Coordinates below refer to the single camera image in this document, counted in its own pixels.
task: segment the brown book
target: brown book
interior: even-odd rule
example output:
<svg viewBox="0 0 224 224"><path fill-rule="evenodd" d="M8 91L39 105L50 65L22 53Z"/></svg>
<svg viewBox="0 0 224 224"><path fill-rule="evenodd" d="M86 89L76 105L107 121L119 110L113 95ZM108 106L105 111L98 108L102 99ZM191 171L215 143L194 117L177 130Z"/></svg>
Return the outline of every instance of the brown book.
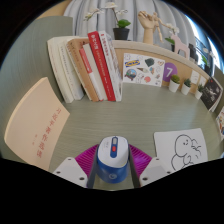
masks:
<svg viewBox="0 0 224 224"><path fill-rule="evenodd" d="M87 44L87 43L89 43L89 39L87 37L86 38L75 38L75 39L68 41L67 47L69 48L69 51L71 52L74 62L75 62L76 66L79 70L79 73L82 77L83 88L85 89L87 95L89 95L91 100L94 102L97 102L97 101L99 101L99 98L98 98L95 88L91 82L89 74L86 71L82 57L79 53L79 50L82 49L83 45Z"/></svg>

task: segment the potted plant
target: potted plant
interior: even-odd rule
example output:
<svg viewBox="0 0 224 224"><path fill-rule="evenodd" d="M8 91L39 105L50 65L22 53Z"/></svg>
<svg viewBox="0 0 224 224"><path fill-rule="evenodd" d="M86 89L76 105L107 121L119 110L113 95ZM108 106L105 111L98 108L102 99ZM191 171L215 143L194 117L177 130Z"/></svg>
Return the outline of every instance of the potted plant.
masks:
<svg viewBox="0 0 224 224"><path fill-rule="evenodd" d="M178 75L172 75L169 84L169 90L175 93L180 85L180 77Z"/></svg>
<svg viewBox="0 0 224 224"><path fill-rule="evenodd" d="M117 5L114 2L107 2L106 6L104 8L100 8L100 9L97 8L97 9L93 9L90 12L88 12L85 16L84 21L88 21L90 18L93 17L94 14L104 13L103 9L112 9L112 11L114 12L116 22L117 22L117 26L118 26L118 28L113 29L114 38L115 38L115 40L127 40L130 30L126 27L129 26L131 23L126 19L118 20L117 14L123 15L124 13L127 13L128 10L115 11L116 7L117 7Z"/></svg>
<svg viewBox="0 0 224 224"><path fill-rule="evenodd" d="M212 53L212 51L209 52L207 48L203 48L203 51L208 54L208 60L204 55L202 55L202 61L205 63L204 65L204 71L209 74L210 72L210 63L209 63L209 58L212 56L212 58L215 58L215 55Z"/></svg>
<svg viewBox="0 0 224 224"><path fill-rule="evenodd" d="M173 26L171 23L167 23L166 25L171 30L171 31L169 31L171 34L173 33L174 35L176 35L177 33L180 32L179 28ZM165 38L165 40L171 43L171 49L174 52L175 41L173 39L171 39L171 37Z"/></svg>
<svg viewBox="0 0 224 224"><path fill-rule="evenodd" d="M190 88L191 88L191 80L190 79L185 79L184 83L182 85L182 88L181 88L181 92L184 95L187 95L189 90L190 90Z"/></svg>
<svg viewBox="0 0 224 224"><path fill-rule="evenodd" d="M198 88L197 88L197 90L196 90L196 92L195 92L195 97L196 97L196 99L200 99L201 98L201 96L202 96L202 91L204 90L204 86L202 85L202 84L200 84L200 85L198 85Z"/></svg>

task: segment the book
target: book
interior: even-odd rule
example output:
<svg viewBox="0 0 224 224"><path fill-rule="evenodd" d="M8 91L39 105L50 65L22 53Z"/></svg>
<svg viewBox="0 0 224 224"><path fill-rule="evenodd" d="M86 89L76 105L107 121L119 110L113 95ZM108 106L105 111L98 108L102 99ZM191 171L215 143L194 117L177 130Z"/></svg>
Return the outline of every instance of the book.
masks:
<svg viewBox="0 0 224 224"><path fill-rule="evenodd" d="M81 55L82 60L83 60L83 62L84 62L84 65L85 65L85 67L86 67L86 70L87 70L87 72L88 72L88 74L89 74L89 77L90 77L90 79L91 79L91 81L92 81L92 84L93 84L93 86L94 86L94 88L95 88L95 90L96 90L96 94L97 94L99 100L100 100L100 101L103 101L103 96L102 96L102 94L101 94L101 92L100 92L98 83L97 83L97 81L96 81L96 79L95 79L95 76L94 76L94 74L93 74L93 71L92 71L92 69L91 69L91 67L90 67L88 58L87 58L87 56L86 56L86 52L85 52L85 50L84 50L83 48L80 49L79 52L80 52L80 55Z"/></svg>
<svg viewBox="0 0 224 224"><path fill-rule="evenodd" d="M58 43L68 38L64 37L53 37L47 41L48 45L48 53L51 61L51 66L54 72L55 79L57 81L58 87L61 91L61 94L66 103L71 103L74 100L72 92L70 90L68 80L66 79L65 72L63 69L63 65L61 62L59 50L58 50Z"/></svg>
<svg viewBox="0 0 224 224"><path fill-rule="evenodd" d="M212 107L218 100L221 94L221 88L217 84L214 78L210 78L204 86L201 100L206 108L211 111Z"/></svg>
<svg viewBox="0 0 224 224"><path fill-rule="evenodd" d="M103 86L103 82L102 82L101 77L100 77L100 73L99 73L98 68L96 66L96 62L95 62L95 59L94 59L94 56L93 56L90 44L83 45L83 48L85 50L85 53L86 53L86 56L88 58L90 67L91 67L91 69L93 71L93 74L95 76L96 82L98 84L99 91L102 94L103 99L107 100L107 95L106 95L106 92L105 92L105 89L104 89L104 86Z"/></svg>
<svg viewBox="0 0 224 224"><path fill-rule="evenodd" d="M82 77L80 81L82 82L84 90L88 92L88 96L90 96L90 99L93 102L97 102L99 101L99 98L96 94L95 88L91 82L91 79L86 71L82 57L79 53L79 50L83 48L83 45L86 43L89 43L89 39L87 37L75 38L68 41L66 46L68 50L71 52L71 55L74 59L74 63L76 64L80 76Z"/></svg>
<svg viewBox="0 0 224 224"><path fill-rule="evenodd" d="M114 90L116 101L121 101L122 98L122 78L117 61L116 52L112 43L112 38L105 31L99 31L101 45L104 51L104 56L107 62L111 83Z"/></svg>
<svg viewBox="0 0 224 224"><path fill-rule="evenodd" d="M220 95L219 95L219 98L216 100L214 106L212 107L211 109L211 112L214 112L216 107L218 106L221 98L222 98L222 93L223 93L223 87L220 85L220 83L217 81L217 79L215 77L213 77L213 79L216 81L216 83L219 85L220 89L221 89L221 92L220 92Z"/></svg>
<svg viewBox="0 0 224 224"><path fill-rule="evenodd" d="M221 136L221 140L224 138L224 107L220 111L219 115L216 118L216 122L219 128L219 133Z"/></svg>
<svg viewBox="0 0 224 224"><path fill-rule="evenodd" d="M72 53L70 51L70 48L68 47L68 41L70 41L70 40L72 40L74 38L68 38L68 39L64 40L64 45L65 45L66 51L68 53L68 56L69 56L69 58L70 58L70 60L72 62L72 65L73 65L73 67L74 67L74 69L76 71L76 74L78 75L79 80L80 80L80 82L81 82L81 84L82 84L82 86L84 88L85 84L84 84L84 82L82 80L82 76L81 76L81 74L80 74L80 72L79 72L79 70L78 70L78 68L77 68L77 66L75 64L75 61L74 61L74 58L73 58ZM92 100L90 95L89 95L89 92L88 91L85 91L85 92L86 92L86 95L88 96L89 100Z"/></svg>
<svg viewBox="0 0 224 224"><path fill-rule="evenodd" d="M93 56L100 73L101 80L107 95L108 101L116 101L113 86L110 79L110 74L107 68L106 59L104 57L103 49L100 42L98 31L88 33L89 43Z"/></svg>
<svg viewBox="0 0 224 224"><path fill-rule="evenodd" d="M5 143L22 160L47 171L69 115L48 78L41 78L12 112L5 130Z"/></svg>
<svg viewBox="0 0 224 224"><path fill-rule="evenodd" d="M58 49L59 49L64 73L67 78L72 95L75 100L81 100L82 97L84 96L81 82L68 56L67 50L64 45L64 41L58 43Z"/></svg>

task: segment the purple paper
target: purple paper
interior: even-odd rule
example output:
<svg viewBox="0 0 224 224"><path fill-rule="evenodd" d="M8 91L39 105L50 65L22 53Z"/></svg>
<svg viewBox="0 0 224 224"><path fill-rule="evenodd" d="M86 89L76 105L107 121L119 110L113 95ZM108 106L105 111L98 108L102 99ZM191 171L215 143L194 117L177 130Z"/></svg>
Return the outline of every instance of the purple paper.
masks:
<svg viewBox="0 0 224 224"><path fill-rule="evenodd" d="M177 67L173 63L166 63L163 72L163 81L169 82L172 75L177 75Z"/></svg>

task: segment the red book spine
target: red book spine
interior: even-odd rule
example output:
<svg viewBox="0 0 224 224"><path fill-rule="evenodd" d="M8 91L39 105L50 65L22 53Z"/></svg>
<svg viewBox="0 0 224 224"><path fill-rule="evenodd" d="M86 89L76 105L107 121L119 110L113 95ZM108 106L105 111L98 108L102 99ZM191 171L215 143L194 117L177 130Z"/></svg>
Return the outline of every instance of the red book spine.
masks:
<svg viewBox="0 0 224 224"><path fill-rule="evenodd" d="M93 52L93 56L96 61L97 68L100 73L100 77L103 82L103 86L107 95L108 101L116 101L113 86L110 80L110 74L107 68L106 59L104 57L103 49L101 46L99 33L97 31L88 33L90 47Z"/></svg>

